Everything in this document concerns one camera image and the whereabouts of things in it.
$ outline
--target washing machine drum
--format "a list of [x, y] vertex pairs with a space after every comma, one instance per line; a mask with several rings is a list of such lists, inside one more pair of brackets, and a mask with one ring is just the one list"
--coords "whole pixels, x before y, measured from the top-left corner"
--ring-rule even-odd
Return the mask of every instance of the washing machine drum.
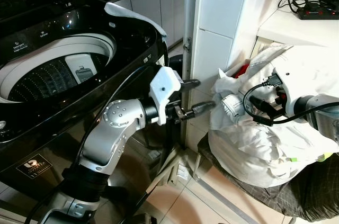
[[0, 102], [36, 101], [88, 80], [113, 58], [113, 38], [67, 36], [13, 60], [0, 70]]

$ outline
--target chair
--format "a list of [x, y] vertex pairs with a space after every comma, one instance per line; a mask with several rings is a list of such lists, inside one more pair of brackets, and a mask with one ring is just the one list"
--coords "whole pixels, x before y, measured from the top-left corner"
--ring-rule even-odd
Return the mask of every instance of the chair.
[[244, 183], [227, 173], [212, 154], [207, 134], [198, 143], [194, 179], [198, 178], [197, 169], [201, 156], [253, 198], [285, 216], [292, 216], [291, 224], [295, 222], [296, 217], [313, 222], [339, 215], [339, 156], [337, 154], [333, 154], [324, 162], [307, 166], [285, 184], [266, 189]]

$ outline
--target washing machine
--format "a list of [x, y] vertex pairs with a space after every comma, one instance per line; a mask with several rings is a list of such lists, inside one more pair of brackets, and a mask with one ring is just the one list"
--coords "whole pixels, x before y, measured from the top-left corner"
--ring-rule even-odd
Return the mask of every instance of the washing machine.
[[[168, 60], [152, 24], [109, 15], [105, 5], [0, 0], [0, 181], [36, 200], [60, 183], [95, 112], [125, 78]], [[144, 68], [117, 98], [148, 96], [157, 71]], [[161, 145], [147, 147], [142, 135], [127, 144], [111, 183], [129, 190], [131, 208], [156, 174]]]

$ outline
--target white shelf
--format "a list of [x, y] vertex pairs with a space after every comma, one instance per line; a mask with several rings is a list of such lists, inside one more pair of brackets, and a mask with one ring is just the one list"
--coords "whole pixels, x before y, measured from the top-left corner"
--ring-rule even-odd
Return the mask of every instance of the white shelf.
[[276, 10], [257, 35], [284, 44], [339, 47], [339, 21], [300, 20], [286, 7]]

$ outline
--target red fabric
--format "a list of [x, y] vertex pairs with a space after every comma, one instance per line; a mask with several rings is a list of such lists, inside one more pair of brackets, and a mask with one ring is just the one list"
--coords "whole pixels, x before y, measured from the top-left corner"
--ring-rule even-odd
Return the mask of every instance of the red fabric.
[[238, 78], [240, 75], [245, 73], [248, 67], [249, 67], [249, 64], [242, 65], [240, 70], [236, 74], [233, 75], [233, 78]]

